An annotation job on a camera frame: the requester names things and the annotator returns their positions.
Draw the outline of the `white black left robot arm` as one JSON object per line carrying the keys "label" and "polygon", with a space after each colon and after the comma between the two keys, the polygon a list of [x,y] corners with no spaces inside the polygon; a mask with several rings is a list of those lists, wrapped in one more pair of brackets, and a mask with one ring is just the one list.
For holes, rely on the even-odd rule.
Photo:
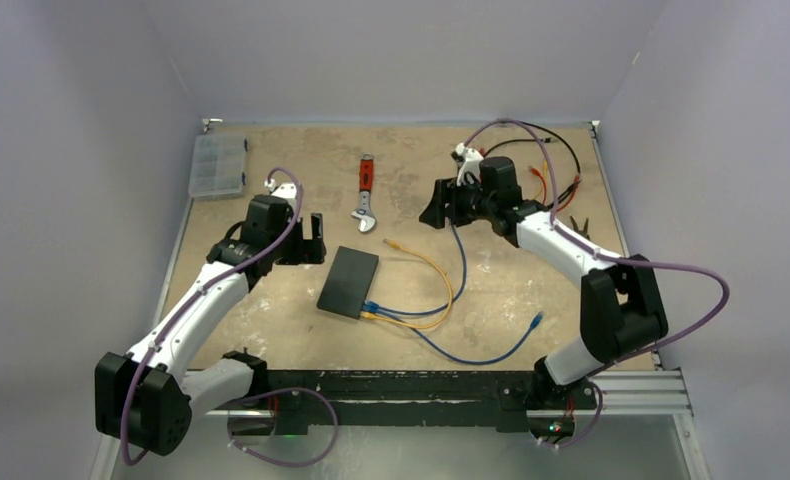
{"label": "white black left robot arm", "polygon": [[206,256],[184,297],[124,354],[106,353],[94,370],[96,430],[125,446],[166,456],[192,422],[231,402],[263,405],[269,395],[266,361],[242,351],[189,370],[226,315],[276,265],[324,262],[323,216],[300,215],[300,203],[256,195]]}

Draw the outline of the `black network switch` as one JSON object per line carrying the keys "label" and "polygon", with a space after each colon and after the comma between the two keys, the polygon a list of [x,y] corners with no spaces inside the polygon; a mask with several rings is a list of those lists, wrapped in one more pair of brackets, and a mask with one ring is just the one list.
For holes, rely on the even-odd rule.
{"label": "black network switch", "polygon": [[378,264],[377,255],[340,246],[316,307],[331,314],[359,319]]}

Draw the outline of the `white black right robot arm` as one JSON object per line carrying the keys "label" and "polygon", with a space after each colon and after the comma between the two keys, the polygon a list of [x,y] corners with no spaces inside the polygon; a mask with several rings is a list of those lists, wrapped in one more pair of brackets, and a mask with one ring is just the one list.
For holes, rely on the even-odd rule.
{"label": "white black right robot arm", "polygon": [[457,176],[436,180],[419,220],[435,229],[446,222],[465,226],[485,220],[498,236],[546,260],[579,290],[579,333],[535,363],[528,406],[559,405],[580,380],[668,332],[646,258],[602,252],[565,227],[547,205],[525,198],[507,157],[465,163]]}

